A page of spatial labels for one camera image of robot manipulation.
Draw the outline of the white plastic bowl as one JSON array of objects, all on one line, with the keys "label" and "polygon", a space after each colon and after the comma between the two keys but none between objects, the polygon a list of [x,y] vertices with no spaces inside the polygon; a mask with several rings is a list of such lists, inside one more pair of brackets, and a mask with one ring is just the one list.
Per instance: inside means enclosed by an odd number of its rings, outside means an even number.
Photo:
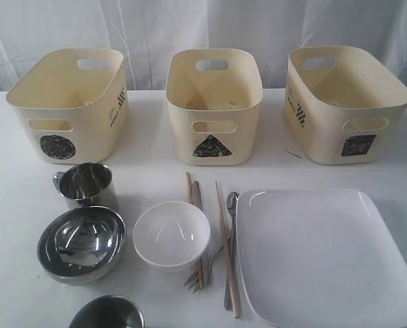
[{"label": "white plastic bowl", "polygon": [[211,238],[206,215],[196,206],[162,202],[143,212],[133,227],[133,246],[145,263],[165,272],[192,267]]}]

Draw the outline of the steel mug with handle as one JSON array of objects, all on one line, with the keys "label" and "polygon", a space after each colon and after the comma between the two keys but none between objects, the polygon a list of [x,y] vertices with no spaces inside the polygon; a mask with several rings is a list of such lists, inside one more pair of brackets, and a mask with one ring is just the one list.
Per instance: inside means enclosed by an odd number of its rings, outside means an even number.
[{"label": "steel mug with handle", "polygon": [[80,206],[104,206],[114,211],[119,209],[112,171],[102,163],[82,163],[65,172],[57,172],[53,184],[69,209]]}]

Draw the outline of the small steel cup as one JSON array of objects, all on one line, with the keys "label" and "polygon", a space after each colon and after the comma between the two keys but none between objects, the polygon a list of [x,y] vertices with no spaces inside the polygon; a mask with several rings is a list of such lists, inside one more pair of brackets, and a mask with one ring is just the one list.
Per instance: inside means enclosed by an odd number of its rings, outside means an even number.
[{"label": "small steel cup", "polygon": [[104,295],[83,306],[69,327],[145,327],[141,309],[121,295]]}]

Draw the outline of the steel table knife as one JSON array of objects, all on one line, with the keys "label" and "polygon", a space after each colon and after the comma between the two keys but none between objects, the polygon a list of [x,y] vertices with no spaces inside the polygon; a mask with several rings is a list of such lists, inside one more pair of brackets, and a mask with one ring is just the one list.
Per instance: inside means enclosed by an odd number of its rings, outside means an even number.
[{"label": "steel table knife", "polygon": [[[197,180],[193,181],[192,183],[192,197],[194,206],[198,207],[203,212],[204,210],[202,205],[200,185]],[[208,274],[209,259],[207,250],[208,249],[206,248],[205,252],[202,254],[200,259],[202,267],[202,283],[205,288],[209,286],[209,274]]]}]

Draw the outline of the steel spoon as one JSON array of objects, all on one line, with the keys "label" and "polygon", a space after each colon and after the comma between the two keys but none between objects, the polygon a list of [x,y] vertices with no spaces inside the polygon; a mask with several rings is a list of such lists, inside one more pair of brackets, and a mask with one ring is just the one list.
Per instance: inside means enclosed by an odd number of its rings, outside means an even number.
[{"label": "steel spoon", "polygon": [[[231,216],[231,231],[230,231],[230,255],[231,265],[233,268],[233,276],[236,278],[236,207],[239,194],[236,191],[230,192],[226,199],[226,207],[229,215]],[[224,291],[224,309],[231,311],[233,309],[231,292],[228,278],[226,278],[225,291]]]}]

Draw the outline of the cream bin with triangle mark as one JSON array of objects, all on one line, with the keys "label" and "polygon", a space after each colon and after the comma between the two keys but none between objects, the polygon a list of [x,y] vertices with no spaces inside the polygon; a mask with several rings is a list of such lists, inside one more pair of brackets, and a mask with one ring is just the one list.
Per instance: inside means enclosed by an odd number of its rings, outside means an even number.
[{"label": "cream bin with triangle mark", "polygon": [[190,165],[238,165],[254,143],[263,86],[239,49],[191,49],[171,60],[166,100],[174,149]]}]

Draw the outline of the left wooden chopstick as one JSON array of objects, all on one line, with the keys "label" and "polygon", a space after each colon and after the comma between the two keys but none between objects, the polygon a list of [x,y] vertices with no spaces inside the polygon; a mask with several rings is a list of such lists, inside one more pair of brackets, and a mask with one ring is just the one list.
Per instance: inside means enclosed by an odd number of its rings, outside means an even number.
[{"label": "left wooden chopstick", "polygon": [[[189,172],[185,173],[186,182],[187,182],[187,196],[188,202],[190,204],[193,203],[192,197],[192,179]],[[202,261],[199,258],[196,262],[194,272],[187,278],[187,281],[184,283],[184,286],[187,286],[188,290],[193,290],[193,293],[203,289],[204,282],[203,282],[203,273],[202,273]]]}]

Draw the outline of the wooden chopstick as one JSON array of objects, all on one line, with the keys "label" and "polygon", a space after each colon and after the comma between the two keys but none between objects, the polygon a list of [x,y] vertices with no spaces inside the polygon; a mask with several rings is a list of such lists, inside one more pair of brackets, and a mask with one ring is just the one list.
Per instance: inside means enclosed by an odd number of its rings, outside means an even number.
[{"label": "wooden chopstick", "polygon": [[224,211],[222,208],[222,198],[220,196],[220,188],[218,186],[217,180],[215,180],[215,190],[217,194],[218,208],[219,208],[219,222],[220,222],[220,233],[222,238],[223,250],[224,250],[224,259],[226,264],[226,274],[228,278],[228,287],[230,290],[230,298],[233,307],[233,314],[235,319],[241,318],[241,304],[239,298],[238,285],[235,282],[233,267],[231,264],[231,254],[230,246],[227,239],[226,226],[224,223]]},{"label": "wooden chopstick", "polygon": [[[193,203],[192,197],[192,179],[189,172],[185,173],[186,182],[187,182],[187,196],[188,202],[190,204]],[[187,281],[184,283],[184,286],[187,286],[188,290],[193,290],[193,293],[203,289],[204,282],[203,282],[203,273],[202,273],[202,261],[199,258],[196,262],[194,272],[187,278]]]}]

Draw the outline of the steel fork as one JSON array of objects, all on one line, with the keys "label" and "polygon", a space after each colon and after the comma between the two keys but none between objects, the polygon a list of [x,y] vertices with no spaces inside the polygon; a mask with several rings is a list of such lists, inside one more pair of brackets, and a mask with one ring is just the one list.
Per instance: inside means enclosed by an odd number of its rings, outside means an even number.
[{"label": "steel fork", "polygon": [[[212,284],[212,279],[213,279],[213,273],[212,273],[212,268],[213,268],[213,263],[217,259],[217,257],[221,254],[223,250],[223,245],[220,245],[220,248],[210,257],[208,264],[207,264],[207,269],[206,269],[206,278],[205,278],[205,285],[210,286]],[[193,288],[193,293],[197,292],[198,290],[201,289],[198,283],[198,270],[196,269],[186,280],[186,282],[183,285],[184,287],[187,286],[187,289],[190,290]]]}]

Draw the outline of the white square plate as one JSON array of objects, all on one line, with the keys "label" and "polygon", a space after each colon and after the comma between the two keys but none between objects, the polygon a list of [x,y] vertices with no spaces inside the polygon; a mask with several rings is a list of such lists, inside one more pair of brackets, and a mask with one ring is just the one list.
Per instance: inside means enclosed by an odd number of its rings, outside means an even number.
[{"label": "white square plate", "polygon": [[237,203],[249,306],[275,327],[407,327],[407,264],[365,193],[251,190]]}]

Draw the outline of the cream bin with circle mark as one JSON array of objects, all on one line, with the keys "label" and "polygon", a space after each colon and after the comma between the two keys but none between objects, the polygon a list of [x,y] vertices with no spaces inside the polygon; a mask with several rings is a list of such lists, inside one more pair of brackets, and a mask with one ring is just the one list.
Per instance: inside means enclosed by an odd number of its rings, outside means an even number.
[{"label": "cream bin with circle mark", "polygon": [[43,161],[109,156],[129,112],[123,61],[113,49],[60,49],[12,86],[6,100]]}]

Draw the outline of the white backdrop curtain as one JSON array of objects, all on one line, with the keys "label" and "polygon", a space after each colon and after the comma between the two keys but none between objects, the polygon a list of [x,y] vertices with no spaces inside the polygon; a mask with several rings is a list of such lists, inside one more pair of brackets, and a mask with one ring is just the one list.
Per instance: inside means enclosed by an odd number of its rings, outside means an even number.
[{"label": "white backdrop curtain", "polygon": [[124,55],[130,90],[162,90],[172,56],[234,48],[264,87],[283,87],[290,51],[364,49],[407,86],[407,1],[0,1],[0,91],[63,48]]}]

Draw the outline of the right wooden chopstick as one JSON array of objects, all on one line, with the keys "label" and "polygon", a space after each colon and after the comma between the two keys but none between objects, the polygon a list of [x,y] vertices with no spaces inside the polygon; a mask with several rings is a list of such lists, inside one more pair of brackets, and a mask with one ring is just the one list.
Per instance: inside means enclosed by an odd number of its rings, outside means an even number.
[{"label": "right wooden chopstick", "polygon": [[226,226],[224,223],[224,211],[222,208],[222,198],[220,196],[220,188],[218,186],[217,180],[215,180],[215,190],[217,194],[218,208],[219,208],[219,222],[220,222],[220,233],[222,238],[223,250],[224,250],[224,259],[226,264],[226,274],[228,278],[228,287],[230,290],[230,298],[233,307],[233,314],[235,319],[241,318],[241,304],[239,298],[238,285],[235,282],[233,267],[231,264],[231,254],[230,246],[227,239]]}]

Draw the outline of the cream bin with square mark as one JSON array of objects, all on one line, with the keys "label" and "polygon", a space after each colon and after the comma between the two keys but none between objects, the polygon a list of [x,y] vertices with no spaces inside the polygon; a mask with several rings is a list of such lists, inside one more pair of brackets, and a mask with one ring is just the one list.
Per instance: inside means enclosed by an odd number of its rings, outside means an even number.
[{"label": "cream bin with square mark", "polygon": [[407,87],[363,49],[304,47],[288,56],[285,115],[316,163],[376,160],[406,108]]}]

